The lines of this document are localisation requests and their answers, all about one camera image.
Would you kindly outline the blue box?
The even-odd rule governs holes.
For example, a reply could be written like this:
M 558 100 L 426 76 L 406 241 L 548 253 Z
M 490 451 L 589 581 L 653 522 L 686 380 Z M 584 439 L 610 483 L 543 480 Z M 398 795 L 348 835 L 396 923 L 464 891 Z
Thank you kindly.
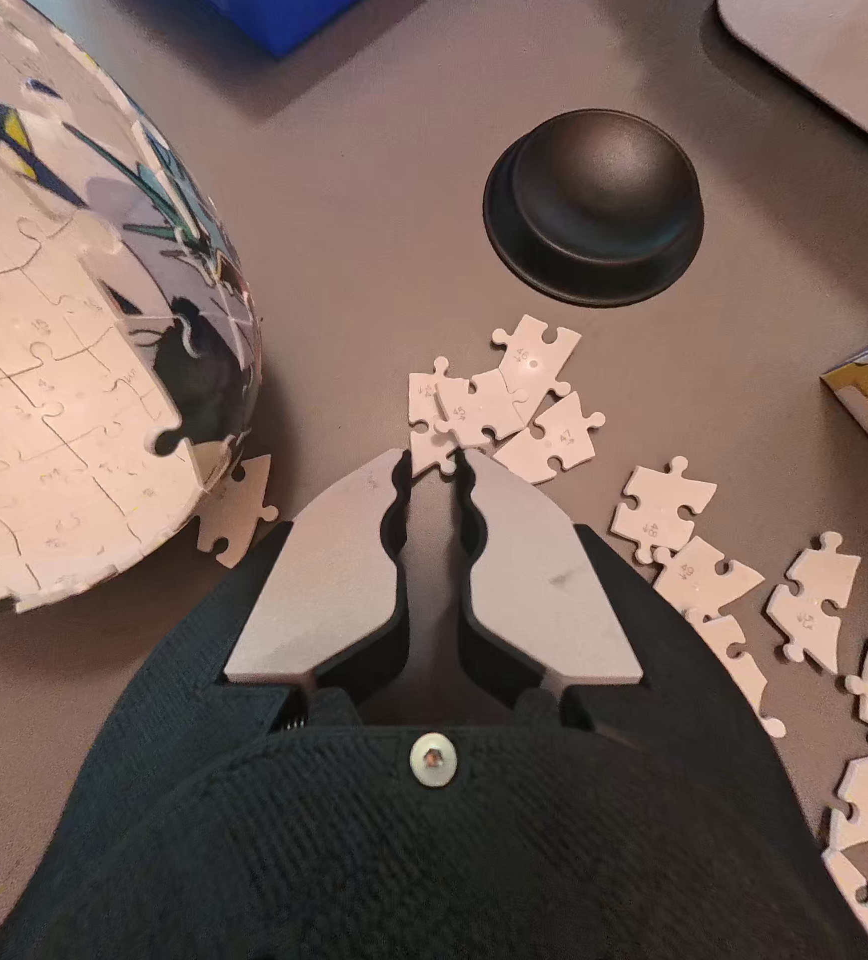
M 278 59 L 292 54 L 358 1 L 207 1 L 206 4 Z

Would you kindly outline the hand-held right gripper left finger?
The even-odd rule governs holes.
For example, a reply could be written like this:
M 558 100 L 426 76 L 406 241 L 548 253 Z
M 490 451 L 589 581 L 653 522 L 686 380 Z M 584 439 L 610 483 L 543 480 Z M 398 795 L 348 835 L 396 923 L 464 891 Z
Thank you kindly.
M 409 655 L 406 575 L 412 455 L 390 449 L 334 483 L 291 524 L 224 666 L 240 685 L 338 689 L 356 705 Z

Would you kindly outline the partly built puzzle ball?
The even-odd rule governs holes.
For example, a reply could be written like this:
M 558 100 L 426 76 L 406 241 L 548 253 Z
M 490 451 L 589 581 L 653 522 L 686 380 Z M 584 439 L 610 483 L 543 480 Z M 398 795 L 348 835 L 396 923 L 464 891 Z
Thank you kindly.
M 90 590 L 236 464 L 262 381 L 236 250 L 160 130 L 0 2 L 0 604 Z

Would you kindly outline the pile of puzzle pieces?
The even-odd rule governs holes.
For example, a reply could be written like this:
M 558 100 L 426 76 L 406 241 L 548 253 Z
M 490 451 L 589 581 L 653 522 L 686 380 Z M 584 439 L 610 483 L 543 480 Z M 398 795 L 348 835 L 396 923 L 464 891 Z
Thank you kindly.
M 536 487 L 555 476 L 549 461 L 569 470 L 593 459 L 590 437 L 606 419 L 584 414 L 560 373 L 580 333 L 560 327 L 547 342 L 547 324 L 525 315 L 512 333 L 494 330 L 505 351 L 497 368 L 464 379 L 448 374 L 438 388 L 444 421 L 458 449 L 478 450 Z M 643 678 L 627 686 L 575 686 L 563 697 L 572 717 L 594 730 L 620 733 L 675 759 L 717 786 L 742 826 L 763 836 L 778 828 L 792 842 L 804 827 L 774 740 L 786 728 L 761 713 L 766 680 L 748 652 L 729 654 L 744 641 L 736 620 L 721 609 L 759 586 L 750 567 L 728 564 L 694 535 L 717 486 L 684 476 L 688 461 L 674 457 L 664 470 L 638 466 L 624 488 L 631 506 L 617 506 L 610 531 L 636 544 L 635 560 L 660 565 L 647 584 L 584 525 L 575 528 L 608 599 L 632 643 Z

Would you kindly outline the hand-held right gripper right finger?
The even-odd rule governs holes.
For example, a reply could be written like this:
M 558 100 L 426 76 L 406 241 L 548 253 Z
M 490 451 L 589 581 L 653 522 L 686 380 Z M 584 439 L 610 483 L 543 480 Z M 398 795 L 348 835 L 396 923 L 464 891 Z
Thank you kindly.
M 527 690 L 560 701 L 574 687 L 638 684 L 643 668 L 569 516 L 478 450 L 459 455 L 455 492 L 468 678 L 508 709 Z

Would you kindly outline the single white puzzle piece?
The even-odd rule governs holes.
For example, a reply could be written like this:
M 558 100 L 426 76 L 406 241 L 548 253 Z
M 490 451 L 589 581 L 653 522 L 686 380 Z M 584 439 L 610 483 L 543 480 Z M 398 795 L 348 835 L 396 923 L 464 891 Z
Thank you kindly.
M 441 477 L 450 478 L 456 470 L 452 460 L 458 449 L 456 437 L 451 431 L 441 433 L 437 429 L 437 424 L 444 422 L 437 388 L 447 378 L 448 367 L 448 359 L 438 356 L 431 373 L 409 375 L 408 424 L 412 428 L 409 449 L 414 478 L 433 468 Z
M 278 510 L 264 504 L 272 457 L 241 460 L 201 499 L 197 549 L 232 570 L 245 557 L 258 522 L 275 522 Z

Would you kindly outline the black round ball stand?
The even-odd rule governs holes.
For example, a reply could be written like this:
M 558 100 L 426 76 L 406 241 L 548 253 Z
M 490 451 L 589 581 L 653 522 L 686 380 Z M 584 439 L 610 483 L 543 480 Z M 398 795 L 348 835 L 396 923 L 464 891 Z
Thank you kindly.
M 559 114 L 513 142 L 486 181 L 483 218 L 511 273 L 588 308 L 635 305 L 673 286 L 705 220 L 680 144 L 640 116 L 602 108 Z

